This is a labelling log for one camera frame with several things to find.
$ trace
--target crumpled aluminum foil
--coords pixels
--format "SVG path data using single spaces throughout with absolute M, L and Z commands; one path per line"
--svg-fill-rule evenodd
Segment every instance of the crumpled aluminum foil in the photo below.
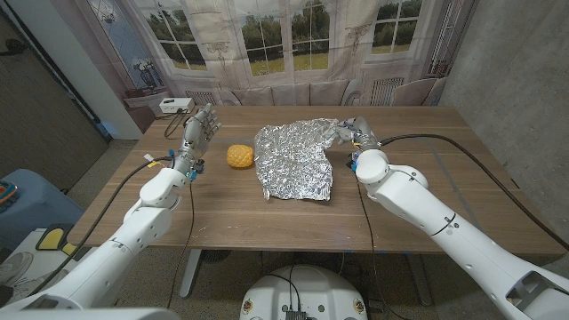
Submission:
M 336 137 L 336 119 L 268 125 L 255 136 L 255 165 L 265 199 L 330 200 L 332 165 L 324 150 Z

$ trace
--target table leg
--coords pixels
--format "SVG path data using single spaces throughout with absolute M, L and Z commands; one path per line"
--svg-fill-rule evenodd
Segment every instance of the table leg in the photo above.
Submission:
M 182 298 L 187 298 L 192 291 L 192 284 L 196 278 L 197 268 L 199 266 L 199 257 L 201 254 L 202 249 L 192 249 L 189 251 L 186 271 L 184 271 L 184 278 L 181 280 L 180 296 Z
M 411 273 L 413 274 L 413 280 L 415 282 L 415 289 L 417 289 L 417 295 L 419 295 L 421 304 L 423 306 L 432 305 L 433 297 L 430 294 L 422 257 L 419 254 L 406 254 L 405 257 L 407 258 L 409 267 L 411 267 Z

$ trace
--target grass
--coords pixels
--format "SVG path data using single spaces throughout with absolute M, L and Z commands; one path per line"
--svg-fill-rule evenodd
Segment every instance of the grass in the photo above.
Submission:
M 311 69 L 327 69 L 328 53 L 319 53 L 312 55 L 312 68 L 310 68 L 310 55 L 294 56 L 294 71 L 311 70 Z M 285 59 L 275 59 L 268 61 L 268 70 L 266 61 L 256 61 L 251 63 L 251 73 L 253 76 L 263 76 L 271 73 L 285 72 Z
M 396 44 L 393 46 L 393 53 L 405 52 L 409 50 L 410 44 Z M 372 54 L 391 53 L 391 45 L 380 45 L 372 48 Z
M 176 60 L 172 60 L 172 62 L 174 63 L 174 66 L 176 68 L 181 68 L 181 69 L 186 69 L 188 70 L 188 66 L 186 65 L 186 63 L 184 62 L 179 62 Z M 198 71 L 207 71 L 207 67 L 205 65 L 197 65 L 197 64 L 190 64 L 189 67 L 192 70 L 198 70 Z

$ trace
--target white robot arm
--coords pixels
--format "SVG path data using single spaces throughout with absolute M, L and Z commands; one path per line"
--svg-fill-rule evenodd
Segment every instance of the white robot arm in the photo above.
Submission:
M 569 280 L 497 245 L 428 191 L 416 169 L 389 163 L 361 117 L 339 129 L 360 149 L 356 176 L 367 195 L 427 233 L 486 292 L 508 319 L 566 319 Z
M 23 309 L 111 306 L 137 254 L 170 228 L 172 213 L 181 200 L 177 192 L 193 173 L 203 170 L 199 159 L 221 126 L 216 121 L 209 104 L 186 121 L 182 144 L 171 161 L 172 168 L 162 169 L 142 187 L 140 200 L 126 213 L 115 234 L 56 285 L 0 309 L 0 315 Z

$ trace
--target wall socket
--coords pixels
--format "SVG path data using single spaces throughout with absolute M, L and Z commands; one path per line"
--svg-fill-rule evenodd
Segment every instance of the wall socket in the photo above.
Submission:
M 177 113 L 179 109 L 181 112 L 189 112 L 194 107 L 194 100 L 191 98 L 165 98 L 160 102 L 160 109 L 163 113 L 172 114 Z

